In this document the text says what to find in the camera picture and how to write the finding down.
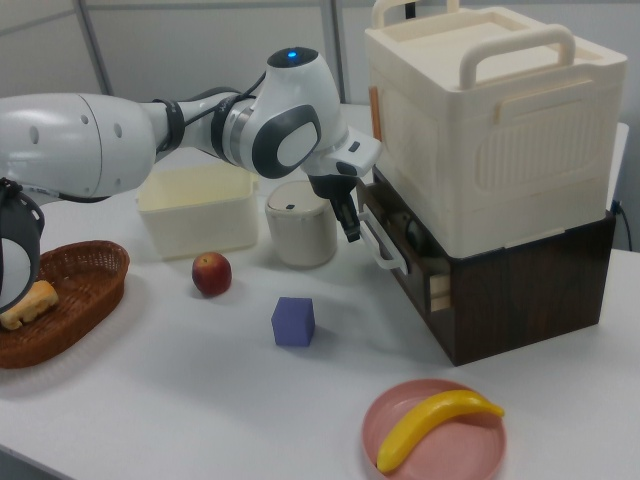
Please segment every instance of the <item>white container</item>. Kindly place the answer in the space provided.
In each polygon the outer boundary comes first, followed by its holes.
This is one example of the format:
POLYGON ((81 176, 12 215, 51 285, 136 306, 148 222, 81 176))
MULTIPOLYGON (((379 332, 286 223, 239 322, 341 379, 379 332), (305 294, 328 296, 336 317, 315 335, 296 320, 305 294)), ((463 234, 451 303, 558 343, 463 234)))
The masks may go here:
POLYGON ((256 183, 226 163, 152 172, 138 211, 163 258, 249 247, 258 239, 256 183))
POLYGON ((463 258, 605 216, 626 57, 505 8, 366 31, 380 172, 463 258))
POLYGON ((278 257, 294 267, 315 267, 337 248, 336 217, 329 200, 318 197, 308 181, 288 182, 265 204, 278 257))

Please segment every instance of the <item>yellow banana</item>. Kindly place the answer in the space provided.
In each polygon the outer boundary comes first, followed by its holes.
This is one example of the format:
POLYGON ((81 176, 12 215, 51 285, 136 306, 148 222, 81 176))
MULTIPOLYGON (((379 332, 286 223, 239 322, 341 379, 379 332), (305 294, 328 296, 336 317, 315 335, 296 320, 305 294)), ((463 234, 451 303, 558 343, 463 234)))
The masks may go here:
POLYGON ((376 467, 388 473, 400 466, 422 438, 441 423, 459 415, 504 410, 471 390, 448 390, 423 400, 409 410, 391 429, 380 449, 376 467))

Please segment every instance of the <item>table surface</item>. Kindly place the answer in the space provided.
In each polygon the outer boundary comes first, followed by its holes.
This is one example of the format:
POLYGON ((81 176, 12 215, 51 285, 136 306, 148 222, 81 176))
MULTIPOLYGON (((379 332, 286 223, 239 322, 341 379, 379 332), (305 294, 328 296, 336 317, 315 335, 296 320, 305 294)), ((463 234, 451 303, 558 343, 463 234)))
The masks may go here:
MULTIPOLYGON (((345 111, 367 128, 366 111, 345 111)), ((186 149, 158 168, 202 161, 186 149)), ((276 184, 261 182, 259 208, 276 184)), ((227 254, 231 289, 204 299, 190 259, 154 252, 135 192, 44 212, 43 251, 107 239, 131 257, 122 302, 92 332, 44 364, 0 370, 0 449, 55 475, 365 479, 369 405, 398 383, 443 378, 505 408, 498 479, 640 476, 637 254, 612 252, 599 325, 453 367, 362 242, 340 237, 329 263, 290 269, 260 215, 257 245, 227 254), (310 347, 275 345, 283 296, 313 299, 310 347)))

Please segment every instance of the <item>bread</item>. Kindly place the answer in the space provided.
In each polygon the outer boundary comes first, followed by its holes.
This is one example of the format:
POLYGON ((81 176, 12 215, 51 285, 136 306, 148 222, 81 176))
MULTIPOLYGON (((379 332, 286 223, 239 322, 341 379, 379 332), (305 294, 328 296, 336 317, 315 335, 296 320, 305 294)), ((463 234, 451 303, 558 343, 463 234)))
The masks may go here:
POLYGON ((15 330, 35 320, 57 303, 58 294, 49 282, 35 282, 22 300, 0 314, 0 323, 7 330, 15 330))

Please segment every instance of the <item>drawer handle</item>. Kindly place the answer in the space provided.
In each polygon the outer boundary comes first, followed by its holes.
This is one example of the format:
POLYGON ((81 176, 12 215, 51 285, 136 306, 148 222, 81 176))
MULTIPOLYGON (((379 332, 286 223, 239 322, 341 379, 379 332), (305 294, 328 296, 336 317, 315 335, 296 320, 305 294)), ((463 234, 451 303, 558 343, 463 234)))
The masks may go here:
POLYGON ((384 231, 378 219, 371 213, 371 210, 369 210, 366 205, 364 206, 364 211, 358 214, 358 218, 362 221, 360 224, 360 236, 367 247, 369 247, 369 251, 378 266, 385 270, 399 268, 402 273, 407 275, 409 273, 407 262, 398 250, 398 247, 393 243, 393 240, 391 240, 387 232, 384 231), (391 255, 390 259, 382 258, 382 255, 380 255, 380 248, 372 231, 378 235, 380 242, 382 242, 389 252, 389 255, 391 255))

